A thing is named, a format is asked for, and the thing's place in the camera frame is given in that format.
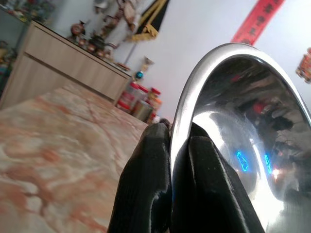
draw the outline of wooden cabinet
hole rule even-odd
[[[128,74],[112,64],[33,22],[1,98],[0,108],[70,82],[85,85],[115,103],[129,80]]]

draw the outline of marble table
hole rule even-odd
[[[0,232],[106,232],[145,127],[76,84],[1,111]]]

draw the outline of red paper scroll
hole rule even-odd
[[[231,42],[253,45],[284,0],[259,0]]]

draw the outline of stainless steel bowl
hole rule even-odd
[[[310,231],[311,118],[273,59],[225,44],[195,67],[173,123],[173,190],[193,122],[238,173],[266,232]]]

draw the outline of black and yellow cloth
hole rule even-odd
[[[137,32],[131,37],[131,41],[155,39],[166,13],[170,0],[155,0],[142,14]]]

